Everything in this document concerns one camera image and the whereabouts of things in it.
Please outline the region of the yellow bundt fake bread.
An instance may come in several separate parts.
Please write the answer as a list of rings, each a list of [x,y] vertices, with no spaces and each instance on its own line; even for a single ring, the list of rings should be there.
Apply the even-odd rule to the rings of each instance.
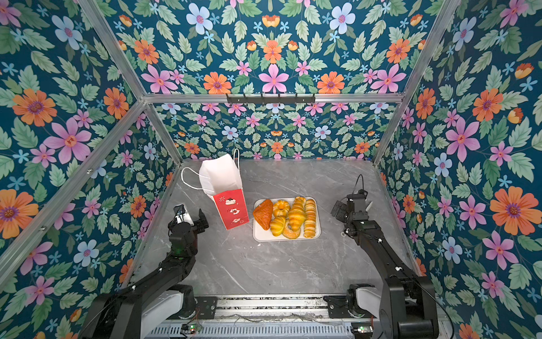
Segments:
[[[273,204],[272,214],[275,218],[277,217],[287,217],[290,211],[290,204],[288,201],[279,200]]]

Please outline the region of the golden croissant fake bread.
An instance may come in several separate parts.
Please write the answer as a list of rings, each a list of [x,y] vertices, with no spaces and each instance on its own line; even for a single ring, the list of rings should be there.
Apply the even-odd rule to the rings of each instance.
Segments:
[[[289,222],[289,228],[297,232],[301,229],[301,226],[306,221],[305,212],[306,198],[298,196],[294,200],[292,207],[287,214],[287,220]]]

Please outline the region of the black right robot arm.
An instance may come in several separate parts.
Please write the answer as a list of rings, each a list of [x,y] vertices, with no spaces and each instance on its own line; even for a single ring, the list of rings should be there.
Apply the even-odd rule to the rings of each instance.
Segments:
[[[367,196],[364,189],[348,194],[331,212],[344,224],[344,234],[368,254],[383,282],[382,290],[351,285],[349,311],[375,316],[385,338],[437,338],[440,330],[434,287],[399,258],[381,226],[369,218]]]

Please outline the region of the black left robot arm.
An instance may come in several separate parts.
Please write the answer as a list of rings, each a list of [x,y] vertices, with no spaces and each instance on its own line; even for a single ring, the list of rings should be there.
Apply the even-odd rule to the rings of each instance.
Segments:
[[[175,217],[168,224],[172,247],[159,267],[140,282],[117,294],[102,294],[95,298],[81,338],[135,338],[143,334],[143,311],[166,291],[183,281],[191,272],[198,252],[198,234],[209,228],[203,211],[199,219],[189,223],[184,219],[184,205],[175,207]]]

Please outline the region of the long yellow fake bread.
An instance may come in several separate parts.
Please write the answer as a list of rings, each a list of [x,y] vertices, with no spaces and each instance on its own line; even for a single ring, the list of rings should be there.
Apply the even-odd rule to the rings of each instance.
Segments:
[[[307,199],[305,203],[306,220],[303,224],[303,235],[310,239],[316,235],[316,202],[313,199]]]

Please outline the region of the red white paper bag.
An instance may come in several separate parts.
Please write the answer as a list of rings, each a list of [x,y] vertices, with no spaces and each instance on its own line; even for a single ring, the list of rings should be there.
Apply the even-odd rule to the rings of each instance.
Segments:
[[[240,172],[240,151],[223,155],[214,160],[205,160],[198,172],[191,168],[181,171],[182,182],[195,190],[203,191],[217,207],[220,218],[227,230],[249,223],[250,217],[244,196]],[[186,170],[198,176],[200,186],[188,184],[183,174]]]

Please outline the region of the orange round fake bread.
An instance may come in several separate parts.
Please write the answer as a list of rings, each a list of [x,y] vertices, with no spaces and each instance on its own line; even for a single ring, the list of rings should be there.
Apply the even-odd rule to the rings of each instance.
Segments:
[[[301,229],[296,228],[295,230],[291,228],[290,225],[285,226],[282,235],[285,236],[289,240],[295,240],[297,239],[301,234]]]

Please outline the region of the small yellow fake bun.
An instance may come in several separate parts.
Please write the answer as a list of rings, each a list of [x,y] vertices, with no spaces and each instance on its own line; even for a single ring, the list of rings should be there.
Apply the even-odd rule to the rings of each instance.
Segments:
[[[277,216],[270,222],[270,230],[274,237],[279,237],[285,229],[286,217]]]

